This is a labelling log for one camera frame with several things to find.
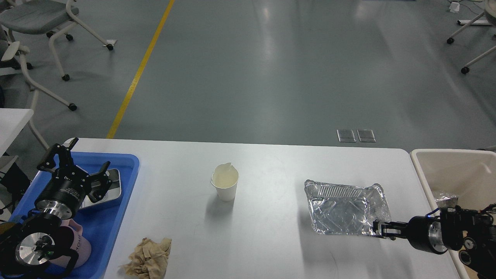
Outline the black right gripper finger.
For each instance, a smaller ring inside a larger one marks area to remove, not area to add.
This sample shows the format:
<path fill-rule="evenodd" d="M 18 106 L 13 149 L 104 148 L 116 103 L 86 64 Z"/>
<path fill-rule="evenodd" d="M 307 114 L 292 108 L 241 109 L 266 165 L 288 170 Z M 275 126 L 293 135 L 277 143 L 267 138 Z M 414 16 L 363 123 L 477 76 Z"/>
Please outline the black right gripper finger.
<path fill-rule="evenodd" d="M 408 223 L 402 222 L 402 221 L 375 220 L 373 222 L 373 229 L 374 230 L 383 230 L 383 229 L 403 230 L 407 226 L 408 226 Z"/>
<path fill-rule="evenodd" d="M 378 237 L 395 240 L 396 238 L 407 239 L 406 233 L 401 229 L 377 229 L 376 235 Z"/>

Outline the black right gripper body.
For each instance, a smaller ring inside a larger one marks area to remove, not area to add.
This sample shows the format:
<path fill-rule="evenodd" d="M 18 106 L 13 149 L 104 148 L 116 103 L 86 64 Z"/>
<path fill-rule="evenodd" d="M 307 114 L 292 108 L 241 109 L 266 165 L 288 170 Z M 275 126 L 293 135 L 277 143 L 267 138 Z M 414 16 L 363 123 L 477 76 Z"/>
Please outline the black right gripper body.
<path fill-rule="evenodd" d="M 407 224 L 407 240 L 417 250 L 444 254 L 441 223 L 430 217 L 413 217 Z"/>

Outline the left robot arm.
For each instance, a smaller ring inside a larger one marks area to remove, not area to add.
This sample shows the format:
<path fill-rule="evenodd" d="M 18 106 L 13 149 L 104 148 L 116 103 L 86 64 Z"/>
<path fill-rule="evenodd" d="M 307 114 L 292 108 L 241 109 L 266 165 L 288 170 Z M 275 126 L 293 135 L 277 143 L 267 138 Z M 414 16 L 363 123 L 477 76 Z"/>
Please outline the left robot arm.
<path fill-rule="evenodd" d="M 77 166 L 71 150 L 78 142 L 48 148 L 39 171 L 51 178 L 36 198 L 25 220 L 1 226 L 1 275 L 20 279 L 62 279 L 82 265 L 91 252 L 73 218 L 88 199 L 99 203 L 113 184 L 108 174 L 110 161 L 89 174 Z"/>

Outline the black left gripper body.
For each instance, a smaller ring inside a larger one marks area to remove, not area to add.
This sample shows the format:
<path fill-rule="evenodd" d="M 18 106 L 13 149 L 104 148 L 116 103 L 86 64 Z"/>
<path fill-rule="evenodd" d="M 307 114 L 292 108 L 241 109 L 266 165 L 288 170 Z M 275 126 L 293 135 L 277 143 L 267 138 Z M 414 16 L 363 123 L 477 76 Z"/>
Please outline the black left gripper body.
<path fill-rule="evenodd" d="M 96 180 L 96 173 L 90 175 L 82 169 L 57 169 L 36 198 L 35 209 L 58 218 L 73 218 Z"/>

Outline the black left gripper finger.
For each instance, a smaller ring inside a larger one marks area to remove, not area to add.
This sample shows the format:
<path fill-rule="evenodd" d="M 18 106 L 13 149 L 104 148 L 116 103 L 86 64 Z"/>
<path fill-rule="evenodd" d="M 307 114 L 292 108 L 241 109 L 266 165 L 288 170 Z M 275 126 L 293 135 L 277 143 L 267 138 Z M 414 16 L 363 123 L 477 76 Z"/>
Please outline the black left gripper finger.
<path fill-rule="evenodd" d="M 98 173 L 91 174 L 85 178 L 86 195 L 92 203 L 101 201 L 113 184 L 106 174 L 109 166 L 110 161 L 106 161 Z"/>
<path fill-rule="evenodd" d="M 78 140 L 79 138 L 73 138 L 69 145 L 55 143 L 49 147 L 38 163 L 37 170 L 49 172 L 53 178 L 78 178 L 78 171 L 71 155 L 71 150 Z"/>

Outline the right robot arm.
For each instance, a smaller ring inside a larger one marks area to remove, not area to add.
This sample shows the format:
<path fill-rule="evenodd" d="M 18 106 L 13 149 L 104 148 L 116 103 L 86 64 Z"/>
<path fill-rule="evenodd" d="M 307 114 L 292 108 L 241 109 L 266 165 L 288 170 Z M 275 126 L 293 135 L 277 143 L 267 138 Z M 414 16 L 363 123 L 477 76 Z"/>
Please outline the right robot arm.
<path fill-rule="evenodd" d="M 420 251 L 444 254 L 456 251 L 462 264 L 477 273 L 479 279 L 494 279 L 496 275 L 495 204 L 482 210 L 455 207 L 436 208 L 432 212 L 412 217 L 408 222 L 373 222 L 380 237 L 406 239 Z"/>

